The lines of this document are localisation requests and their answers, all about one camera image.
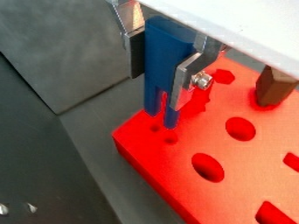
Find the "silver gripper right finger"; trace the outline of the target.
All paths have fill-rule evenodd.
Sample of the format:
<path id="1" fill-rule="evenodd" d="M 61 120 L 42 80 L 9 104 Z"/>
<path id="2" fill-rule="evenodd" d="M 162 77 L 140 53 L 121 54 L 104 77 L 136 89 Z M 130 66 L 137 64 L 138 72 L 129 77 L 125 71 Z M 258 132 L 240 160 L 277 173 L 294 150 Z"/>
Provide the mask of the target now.
<path id="1" fill-rule="evenodd" d="M 196 50 L 176 66 L 169 107 L 177 111 L 192 98 L 194 88 L 205 90 L 210 86 L 212 78 L 204 69 L 214 62 L 222 54 L 222 44 L 206 36 L 196 33 L 193 40 Z"/>

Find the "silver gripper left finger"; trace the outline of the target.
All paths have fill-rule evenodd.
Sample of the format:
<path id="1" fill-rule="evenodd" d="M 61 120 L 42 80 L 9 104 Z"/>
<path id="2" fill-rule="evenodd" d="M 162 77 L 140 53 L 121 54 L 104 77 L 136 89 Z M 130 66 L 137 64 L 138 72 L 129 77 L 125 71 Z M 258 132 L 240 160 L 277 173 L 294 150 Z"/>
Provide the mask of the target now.
<path id="1" fill-rule="evenodd" d="M 120 30 L 128 60 L 129 77 L 145 71 L 145 20 L 136 0 L 105 0 Z"/>

